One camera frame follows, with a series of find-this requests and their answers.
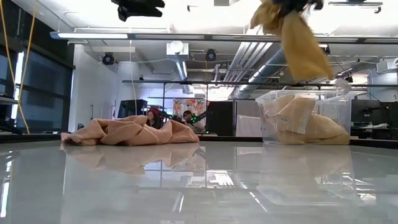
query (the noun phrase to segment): yellow cable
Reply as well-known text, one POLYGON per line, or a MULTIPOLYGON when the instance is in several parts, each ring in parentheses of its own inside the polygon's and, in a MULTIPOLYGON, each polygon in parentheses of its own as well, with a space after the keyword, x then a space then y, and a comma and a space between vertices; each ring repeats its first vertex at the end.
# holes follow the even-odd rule
MULTIPOLYGON (((25 62, 24 74, 22 76, 23 78, 24 78, 25 72, 26 72, 27 60, 29 59, 30 44, 32 42, 32 34, 33 34, 33 28, 34 28, 34 24, 35 24, 36 10, 37 10, 37 0, 35 0, 34 10, 33 10, 32 26, 30 28, 30 37, 29 37, 29 43, 28 43, 28 49, 27 49, 27 58, 26 58, 26 62, 25 62)), ((15 91, 17 83, 15 81, 14 71, 12 69, 12 63, 11 63, 11 58, 10 58, 10 53, 9 53, 8 39, 7 39, 7 29, 6 29, 6 22, 4 20, 4 11, 3 11, 3 6, 2 6, 2 0, 0 0, 0 11, 1 11, 2 27, 3 27, 3 31, 4 31, 4 40, 6 42, 6 52, 7 52, 8 64, 9 64, 10 71, 11 71, 12 81, 14 82, 14 91, 15 91)), ((27 131, 28 134, 30 134, 29 127, 27 125, 27 122, 26 122, 26 119, 25 119, 25 115, 24 115, 24 112, 23 112, 22 106, 21 106, 22 87, 23 87, 23 84, 24 84, 23 78, 22 78, 22 81, 21 81, 21 87, 20 87, 20 91, 19 91, 19 97, 18 97, 18 100, 17 100, 17 104, 18 104, 19 111, 21 112, 22 120, 24 121, 24 124, 25 124, 25 127, 26 127, 26 131, 27 131)))

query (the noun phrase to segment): clear plastic bin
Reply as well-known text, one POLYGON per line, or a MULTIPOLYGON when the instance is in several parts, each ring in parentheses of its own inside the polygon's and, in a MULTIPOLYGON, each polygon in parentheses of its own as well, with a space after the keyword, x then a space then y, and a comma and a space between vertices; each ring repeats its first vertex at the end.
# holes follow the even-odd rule
POLYGON ((264 142, 348 144, 351 99, 336 90, 276 90, 256 99, 264 142))

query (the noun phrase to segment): ventilation duct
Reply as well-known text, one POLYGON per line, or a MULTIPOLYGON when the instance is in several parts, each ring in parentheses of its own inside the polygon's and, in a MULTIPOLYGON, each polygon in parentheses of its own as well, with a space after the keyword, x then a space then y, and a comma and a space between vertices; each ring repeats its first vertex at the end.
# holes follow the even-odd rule
POLYGON ((214 0, 214 6, 230 6, 239 0, 214 0))
MULTIPOLYGON (((274 66, 272 64, 286 64, 286 58, 283 50, 278 50, 276 54, 274 54, 258 71, 254 73, 249 82, 265 82, 267 80, 266 78, 274 76, 276 73, 285 68, 284 66, 274 66)), ((237 97, 247 98, 249 97, 250 93, 258 87, 259 85, 241 85, 239 87, 237 97)))
MULTIPOLYGON (((189 59, 188 43, 183 43, 181 41, 167 43, 166 54, 168 59, 175 62, 180 79, 182 81, 187 80, 187 64, 185 61, 189 59)), ((182 92, 184 94, 192 93, 189 85, 182 85, 182 92)))

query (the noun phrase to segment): ceiling light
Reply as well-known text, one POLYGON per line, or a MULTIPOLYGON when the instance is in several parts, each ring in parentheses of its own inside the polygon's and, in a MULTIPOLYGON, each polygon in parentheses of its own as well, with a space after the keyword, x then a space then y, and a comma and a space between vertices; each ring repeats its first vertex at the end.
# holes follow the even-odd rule
POLYGON ((374 8, 374 13, 378 14, 381 12, 381 6, 383 2, 361 2, 361 1, 344 1, 344 2, 329 2, 331 6, 357 6, 363 8, 374 8))
POLYGON ((127 34, 81 34, 51 32, 54 39, 128 39, 127 34))
POLYGON ((239 91, 243 91, 246 87, 248 87, 247 85, 241 85, 241 87, 239 88, 239 91))

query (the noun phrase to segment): window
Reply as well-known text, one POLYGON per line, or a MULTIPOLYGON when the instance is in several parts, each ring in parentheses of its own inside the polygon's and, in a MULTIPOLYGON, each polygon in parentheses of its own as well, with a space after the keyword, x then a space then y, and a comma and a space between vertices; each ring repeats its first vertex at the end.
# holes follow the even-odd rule
MULTIPOLYGON (((70 68, 35 52, 30 53, 21 106, 31 133, 67 131, 71 85, 70 68)), ((20 85, 17 85, 16 95, 19 95, 19 90, 20 85)), ((19 110, 17 127, 25 128, 19 110)))
POLYGON ((0 55, 0 79, 6 80, 8 73, 8 59, 7 57, 0 55))

